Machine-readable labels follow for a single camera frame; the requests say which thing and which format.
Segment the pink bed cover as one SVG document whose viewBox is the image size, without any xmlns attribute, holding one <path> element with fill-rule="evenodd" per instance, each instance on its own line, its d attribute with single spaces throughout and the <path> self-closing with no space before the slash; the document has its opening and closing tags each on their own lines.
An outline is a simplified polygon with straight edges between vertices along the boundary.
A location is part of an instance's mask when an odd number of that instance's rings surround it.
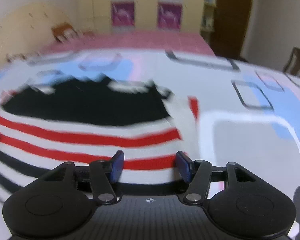
<svg viewBox="0 0 300 240">
<path fill-rule="evenodd" d="M 89 34 L 70 41 L 53 42 L 43 54 L 86 49 L 162 49 L 215 56 L 204 39 L 195 33 L 179 31 L 132 31 L 115 34 Z"/>
</svg>

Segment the cream wardrobe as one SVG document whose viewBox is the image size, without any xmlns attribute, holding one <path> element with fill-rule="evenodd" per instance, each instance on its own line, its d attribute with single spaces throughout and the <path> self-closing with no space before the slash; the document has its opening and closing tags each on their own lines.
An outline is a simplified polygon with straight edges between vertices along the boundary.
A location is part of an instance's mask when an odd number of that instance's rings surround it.
<svg viewBox="0 0 300 240">
<path fill-rule="evenodd" d="M 134 2 L 134 26 L 112 26 L 111 4 L 114 2 Z M 157 28 L 159 3 L 182 5 L 179 30 Z M 78 22 L 83 31 L 94 31 L 98 34 L 157 29 L 200 33 L 203 7 L 204 0 L 78 0 Z"/>
</svg>

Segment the patterned grey bed sheet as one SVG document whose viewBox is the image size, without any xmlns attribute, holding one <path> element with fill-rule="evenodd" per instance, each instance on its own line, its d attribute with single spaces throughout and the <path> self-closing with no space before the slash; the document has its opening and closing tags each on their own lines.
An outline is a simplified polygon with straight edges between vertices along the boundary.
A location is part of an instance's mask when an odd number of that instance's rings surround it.
<svg viewBox="0 0 300 240">
<path fill-rule="evenodd" d="M 300 239 L 300 78 L 215 56 L 86 49 L 13 62 L 0 95 L 104 76 L 197 98 L 211 180 L 91 181 L 89 164 L 66 161 L 0 201 L 0 239 Z"/>
</svg>

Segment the dark wooden chair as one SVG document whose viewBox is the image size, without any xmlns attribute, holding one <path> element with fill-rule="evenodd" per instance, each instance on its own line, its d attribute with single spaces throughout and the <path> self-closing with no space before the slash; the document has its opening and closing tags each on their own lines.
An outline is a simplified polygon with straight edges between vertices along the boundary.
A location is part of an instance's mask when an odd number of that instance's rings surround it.
<svg viewBox="0 0 300 240">
<path fill-rule="evenodd" d="M 286 76 L 296 76 L 300 78 L 300 48 L 293 47 L 288 62 L 283 68 Z"/>
</svg>

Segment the white patterned pillow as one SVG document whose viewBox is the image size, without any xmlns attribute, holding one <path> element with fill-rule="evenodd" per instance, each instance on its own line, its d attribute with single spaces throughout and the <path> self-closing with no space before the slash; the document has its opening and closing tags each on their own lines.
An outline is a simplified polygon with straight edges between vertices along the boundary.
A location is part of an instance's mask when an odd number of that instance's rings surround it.
<svg viewBox="0 0 300 240">
<path fill-rule="evenodd" d="M 11 63 L 15 60 L 27 61 L 34 57 L 41 57 L 41 54 L 37 51 L 32 53 L 18 53 L 18 54 L 6 54 L 6 61 Z"/>
</svg>

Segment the lower right purple poster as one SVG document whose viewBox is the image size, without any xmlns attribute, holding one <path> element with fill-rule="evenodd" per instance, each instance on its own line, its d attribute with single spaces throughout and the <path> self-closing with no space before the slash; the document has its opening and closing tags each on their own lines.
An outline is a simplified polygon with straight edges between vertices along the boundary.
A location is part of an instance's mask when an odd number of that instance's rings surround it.
<svg viewBox="0 0 300 240">
<path fill-rule="evenodd" d="M 179 30 L 181 26 L 182 8 L 181 4 L 159 3 L 157 28 Z"/>
</svg>

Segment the corner wall shelf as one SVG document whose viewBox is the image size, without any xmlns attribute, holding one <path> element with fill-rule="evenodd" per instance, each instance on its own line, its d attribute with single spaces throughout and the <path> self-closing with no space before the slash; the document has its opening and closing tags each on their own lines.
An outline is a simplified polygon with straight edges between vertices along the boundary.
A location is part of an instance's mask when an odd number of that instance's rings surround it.
<svg viewBox="0 0 300 240">
<path fill-rule="evenodd" d="M 200 34 L 207 44 L 210 44 L 211 34 L 215 32 L 214 14 L 217 8 L 217 0 L 204 0 Z"/>
</svg>

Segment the dark wooden door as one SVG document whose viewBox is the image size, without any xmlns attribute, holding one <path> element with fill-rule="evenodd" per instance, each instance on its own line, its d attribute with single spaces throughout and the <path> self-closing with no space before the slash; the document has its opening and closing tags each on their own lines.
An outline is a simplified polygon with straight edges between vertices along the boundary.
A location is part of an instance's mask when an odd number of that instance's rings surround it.
<svg viewBox="0 0 300 240">
<path fill-rule="evenodd" d="M 253 0 L 216 0 L 210 47 L 217 56 L 238 59 Z"/>
</svg>

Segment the striped knit sweater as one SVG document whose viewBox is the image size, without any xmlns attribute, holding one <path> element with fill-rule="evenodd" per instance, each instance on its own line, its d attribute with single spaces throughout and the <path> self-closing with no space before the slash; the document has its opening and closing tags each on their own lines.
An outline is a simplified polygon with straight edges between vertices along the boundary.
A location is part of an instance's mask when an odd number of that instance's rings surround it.
<svg viewBox="0 0 300 240">
<path fill-rule="evenodd" d="M 0 95 L 0 201 L 63 162 L 78 166 L 125 154 L 119 181 L 180 179 L 175 154 L 199 157 L 199 102 L 152 82 L 107 76 L 25 86 Z"/>
</svg>

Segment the orange patterned pillow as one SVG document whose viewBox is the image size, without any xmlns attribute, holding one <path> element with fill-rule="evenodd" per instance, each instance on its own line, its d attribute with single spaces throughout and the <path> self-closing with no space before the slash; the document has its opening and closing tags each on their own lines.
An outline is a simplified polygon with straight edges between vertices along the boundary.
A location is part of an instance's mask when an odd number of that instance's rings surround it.
<svg viewBox="0 0 300 240">
<path fill-rule="evenodd" d="M 52 34 L 57 42 L 65 43 L 77 38 L 78 33 L 73 26 L 67 22 L 55 25 L 51 28 Z"/>
</svg>

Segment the cream round headboard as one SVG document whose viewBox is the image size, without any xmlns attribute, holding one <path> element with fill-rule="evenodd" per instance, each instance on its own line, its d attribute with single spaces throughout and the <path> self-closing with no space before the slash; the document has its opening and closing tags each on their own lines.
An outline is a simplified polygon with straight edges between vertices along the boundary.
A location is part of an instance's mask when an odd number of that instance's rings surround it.
<svg viewBox="0 0 300 240">
<path fill-rule="evenodd" d="M 33 54 L 54 40 L 52 28 L 77 21 L 77 3 L 60 7 L 47 2 L 23 5 L 0 18 L 0 69 L 8 64 L 7 57 Z"/>
</svg>

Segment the purple poster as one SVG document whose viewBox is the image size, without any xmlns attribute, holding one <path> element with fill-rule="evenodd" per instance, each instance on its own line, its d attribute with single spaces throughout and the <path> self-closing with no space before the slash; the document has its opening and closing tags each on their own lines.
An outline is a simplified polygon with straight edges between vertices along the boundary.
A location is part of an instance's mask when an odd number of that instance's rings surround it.
<svg viewBox="0 0 300 240">
<path fill-rule="evenodd" d="M 131 27 L 135 25 L 134 2 L 114 2 L 111 4 L 111 22 L 115 27 Z"/>
<path fill-rule="evenodd" d="M 181 4 L 159 3 L 157 28 L 179 30 L 181 26 L 182 8 Z"/>
</svg>

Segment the lower left purple poster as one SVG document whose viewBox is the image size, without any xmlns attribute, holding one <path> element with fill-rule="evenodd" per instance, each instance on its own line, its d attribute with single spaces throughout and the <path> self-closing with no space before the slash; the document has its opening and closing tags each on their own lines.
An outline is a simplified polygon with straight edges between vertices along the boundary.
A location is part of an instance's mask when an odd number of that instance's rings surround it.
<svg viewBox="0 0 300 240">
<path fill-rule="evenodd" d="M 115 27 L 131 27 L 135 25 L 134 2 L 114 2 L 111 4 L 111 22 Z"/>
</svg>

